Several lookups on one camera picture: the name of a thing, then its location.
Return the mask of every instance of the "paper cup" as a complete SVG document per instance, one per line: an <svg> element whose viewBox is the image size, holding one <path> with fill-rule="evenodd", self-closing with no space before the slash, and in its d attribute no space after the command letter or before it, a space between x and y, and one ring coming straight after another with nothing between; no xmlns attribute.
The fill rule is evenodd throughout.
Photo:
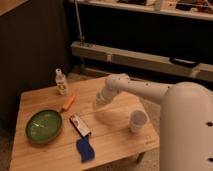
<svg viewBox="0 0 213 171"><path fill-rule="evenodd" d="M135 110L130 114L130 130L134 133L138 133L147 122L147 115L140 110Z"/></svg>

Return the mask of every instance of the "table surface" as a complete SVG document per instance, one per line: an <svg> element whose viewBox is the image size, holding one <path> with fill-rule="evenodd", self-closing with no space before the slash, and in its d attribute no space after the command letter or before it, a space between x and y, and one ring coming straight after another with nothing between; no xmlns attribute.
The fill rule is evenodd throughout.
<svg viewBox="0 0 213 171"><path fill-rule="evenodd" d="M25 136L28 120L38 111L53 109L59 111L67 96L58 94L56 87L24 92L21 96L13 144L11 171L63 171L85 170L116 161L159 147L159 136L151 122L138 134L129 129L129 114L139 109L144 111L138 97L122 92L114 101L94 109L92 102L98 90L104 86L104 78L69 84L70 94L76 99L67 112L63 112L62 131L56 139L46 145L32 145ZM81 163L76 148L80 138L69 122L69 117L78 113L92 131L90 144L95 159Z"/></svg>

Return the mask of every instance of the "water bottle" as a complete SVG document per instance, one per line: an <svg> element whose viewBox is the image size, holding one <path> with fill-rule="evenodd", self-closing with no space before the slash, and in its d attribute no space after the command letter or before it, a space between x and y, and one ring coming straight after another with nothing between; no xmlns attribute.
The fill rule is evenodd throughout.
<svg viewBox="0 0 213 171"><path fill-rule="evenodd" d="M59 93L61 95L68 94L69 87L67 84L66 76L62 73L60 68L57 68L55 72L56 72L55 81L56 81Z"/></svg>

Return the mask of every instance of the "green bowl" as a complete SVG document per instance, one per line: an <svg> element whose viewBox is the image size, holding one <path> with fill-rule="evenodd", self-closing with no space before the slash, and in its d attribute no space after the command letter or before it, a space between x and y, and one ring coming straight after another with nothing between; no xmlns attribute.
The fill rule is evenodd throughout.
<svg viewBox="0 0 213 171"><path fill-rule="evenodd" d="M25 133L30 142L46 144L60 133L61 126L60 113L54 110L43 110L30 118Z"/></svg>

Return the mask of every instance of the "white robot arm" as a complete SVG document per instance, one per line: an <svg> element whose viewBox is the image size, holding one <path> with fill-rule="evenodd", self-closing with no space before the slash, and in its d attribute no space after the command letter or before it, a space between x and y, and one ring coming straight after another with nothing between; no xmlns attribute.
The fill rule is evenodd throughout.
<svg viewBox="0 0 213 171"><path fill-rule="evenodd" d="M96 103L106 105L127 91L161 105L160 170L213 170L213 94L190 82L161 84L131 81L112 74L97 93Z"/></svg>

